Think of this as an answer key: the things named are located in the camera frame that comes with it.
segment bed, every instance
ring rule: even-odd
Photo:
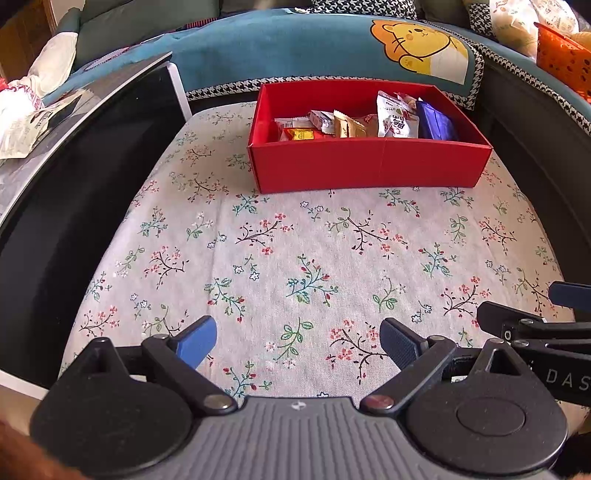
[[[359,401],[397,373],[379,346],[387,316],[461,346],[487,338],[484,300],[573,320],[547,298],[560,267],[496,154],[474,189],[264,196],[246,153],[254,107],[200,112],[164,151],[86,290],[64,368],[95,337],[136,345],[209,314],[218,341],[200,370],[233,397]]]

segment metal screw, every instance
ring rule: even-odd
[[[232,399],[222,394],[208,395],[203,400],[203,405],[212,410],[225,410],[232,406]]]
[[[376,412],[389,410],[394,406],[394,400],[387,395],[369,395],[363,402],[367,408]]]

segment black panel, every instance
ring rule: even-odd
[[[55,381],[96,266],[183,124],[161,67],[111,99],[38,175],[2,236],[0,369]]]

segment snack package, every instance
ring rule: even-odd
[[[400,97],[378,92],[378,137],[418,138],[416,111]]]
[[[306,116],[297,116],[295,118],[275,118],[275,123],[280,131],[284,128],[312,128],[312,122]]]
[[[324,134],[335,134],[335,116],[330,112],[312,110],[309,116],[310,122]]]
[[[284,128],[279,141],[285,140],[315,140],[318,138],[326,138],[326,135],[319,130],[312,128]]]
[[[367,137],[377,137],[379,130],[378,116],[375,113],[362,116],[361,118],[353,118],[365,127]]]
[[[439,110],[435,110],[427,102],[419,99],[417,113],[420,119],[418,131],[421,138],[457,141],[457,132],[452,121]]]
[[[337,138],[365,138],[367,131],[364,125],[344,113],[335,110],[335,134]]]
[[[579,21],[573,9],[564,0],[530,0],[540,23],[566,35],[579,32]]]
[[[530,0],[491,0],[491,21],[500,44],[535,60],[539,18]]]

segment gray gripper base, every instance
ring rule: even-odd
[[[549,471],[530,478],[533,477],[556,480]],[[183,450],[129,478],[463,480],[469,477],[430,462],[416,452],[395,420],[364,415],[349,398],[250,397],[236,413],[206,418]]]

